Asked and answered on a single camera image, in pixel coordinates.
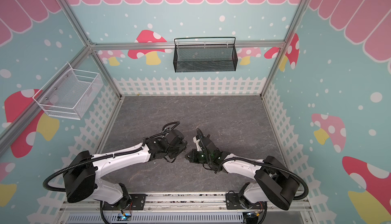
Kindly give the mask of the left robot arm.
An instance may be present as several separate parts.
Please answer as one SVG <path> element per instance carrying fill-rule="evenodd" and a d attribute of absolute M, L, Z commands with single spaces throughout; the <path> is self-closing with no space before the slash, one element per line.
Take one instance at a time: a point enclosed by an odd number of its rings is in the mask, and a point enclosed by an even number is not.
<path fill-rule="evenodd" d="M 110 183 L 103 176 L 132 165 L 157 159 L 176 159 L 187 146 L 184 135 L 173 129 L 164 136 L 147 138 L 142 143 L 111 153 L 91 155 L 82 151 L 71 162 L 73 167 L 63 173 L 67 202 L 94 199 L 125 209 L 132 203 L 123 183 Z"/>

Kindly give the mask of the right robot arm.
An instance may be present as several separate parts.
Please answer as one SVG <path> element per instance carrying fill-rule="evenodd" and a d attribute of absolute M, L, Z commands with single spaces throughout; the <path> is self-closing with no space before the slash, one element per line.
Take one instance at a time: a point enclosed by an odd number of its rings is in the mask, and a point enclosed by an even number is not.
<path fill-rule="evenodd" d="M 258 202 L 271 202 L 282 210 L 289 210 L 294 200 L 303 199 L 308 194 L 304 191 L 296 195 L 305 182 L 273 156 L 266 159 L 239 157 L 219 150 L 209 136 L 197 135 L 193 142 L 196 148 L 185 157 L 190 163 L 201 164 L 215 173 L 238 174 L 254 180 L 254 183 L 245 183 L 237 193 L 237 201 L 245 209 Z"/>

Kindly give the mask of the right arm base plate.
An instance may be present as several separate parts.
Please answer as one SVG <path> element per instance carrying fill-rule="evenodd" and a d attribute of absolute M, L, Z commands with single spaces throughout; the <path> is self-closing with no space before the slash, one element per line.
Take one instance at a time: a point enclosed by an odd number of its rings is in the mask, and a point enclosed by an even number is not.
<path fill-rule="evenodd" d="M 232 191 L 226 193 L 226 208 L 228 210 L 262 210 L 266 202 L 252 203 L 244 196 L 234 193 Z"/>

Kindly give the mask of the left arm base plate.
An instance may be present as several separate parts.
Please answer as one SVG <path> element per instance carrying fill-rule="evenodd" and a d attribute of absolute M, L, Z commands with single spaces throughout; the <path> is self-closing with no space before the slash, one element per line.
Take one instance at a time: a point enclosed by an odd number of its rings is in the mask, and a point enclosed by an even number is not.
<path fill-rule="evenodd" d="M 104 211 L 134 211 L 143 210 L 146 203 L 146 194 L 130 194 L 129 197 L 123 197 L 116 204 L 103 203 Z"/>

